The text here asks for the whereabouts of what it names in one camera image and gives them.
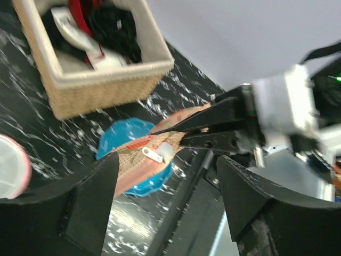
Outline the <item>floral mesh laundry bag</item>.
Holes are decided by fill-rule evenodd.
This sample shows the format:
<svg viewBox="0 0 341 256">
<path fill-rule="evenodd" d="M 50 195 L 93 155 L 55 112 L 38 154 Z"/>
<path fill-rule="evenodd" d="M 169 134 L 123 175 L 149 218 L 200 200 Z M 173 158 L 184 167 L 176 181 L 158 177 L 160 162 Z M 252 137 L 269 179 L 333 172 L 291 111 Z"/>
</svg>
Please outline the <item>floral mesh laundry bag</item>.
<svg viewBox="0 0 341 256">
<path fill-rule="evenodd" d="M 180 146 L 184 132 L 156 132 L 171 128 L 191 115 L 211 106 L 210 103 L 181 109 L 160 121 L 149 135 L 127 142 L 113 149 L 119 156 L 118 179 L 114 198 L 124 193 L 155 174 L 160 173 L 176 153 L 183 149 Z"/>
</svg>

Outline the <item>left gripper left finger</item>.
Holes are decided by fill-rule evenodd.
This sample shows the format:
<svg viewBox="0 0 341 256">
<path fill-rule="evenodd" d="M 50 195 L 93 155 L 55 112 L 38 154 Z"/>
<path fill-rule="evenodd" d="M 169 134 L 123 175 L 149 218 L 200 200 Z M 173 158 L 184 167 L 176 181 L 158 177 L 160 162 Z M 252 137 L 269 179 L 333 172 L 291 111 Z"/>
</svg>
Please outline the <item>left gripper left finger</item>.
<svg viewBox="0 0 341 256">
<path fill-rule="evenodd" d="M 119 156 L 1 200 L 1 255 L 101 255 Z"/>
</svg>

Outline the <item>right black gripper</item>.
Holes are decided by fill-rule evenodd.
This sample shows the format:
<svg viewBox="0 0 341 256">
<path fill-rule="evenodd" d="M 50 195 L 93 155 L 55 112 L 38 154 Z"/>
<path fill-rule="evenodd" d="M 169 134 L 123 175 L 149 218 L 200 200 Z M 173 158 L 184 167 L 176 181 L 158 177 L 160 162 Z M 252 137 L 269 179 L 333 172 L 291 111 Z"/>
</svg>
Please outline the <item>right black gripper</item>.
<svg viewBox="0 0 341 256">
<path fill-rule="evenodd" d="M 265 137 L 257 116 L 252 84 L 240 84 L 231 91 L 214 94 L 213 103 L 181 109 L 160 121 L 150 133 L 187 133 L 205 128 L 214 132 L 187 134 L 180 146 L 211 149 L 219 154 L 249 153 L 253 160 L 264 159 Z"/>
</svg>

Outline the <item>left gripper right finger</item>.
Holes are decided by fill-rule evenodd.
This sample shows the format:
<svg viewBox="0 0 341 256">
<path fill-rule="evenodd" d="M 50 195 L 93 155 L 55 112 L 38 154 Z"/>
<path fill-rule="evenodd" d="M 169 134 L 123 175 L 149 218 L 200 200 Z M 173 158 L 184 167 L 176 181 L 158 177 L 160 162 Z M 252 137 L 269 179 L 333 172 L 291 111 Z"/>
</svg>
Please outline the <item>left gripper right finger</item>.
<svg viewBox="0 0 341 256">
<path fill-rule="evenodd" d="M 240 255 L 340 255 L 340 203 L 282 187 L 226 155 L 217 174 Z"/>
</svg>

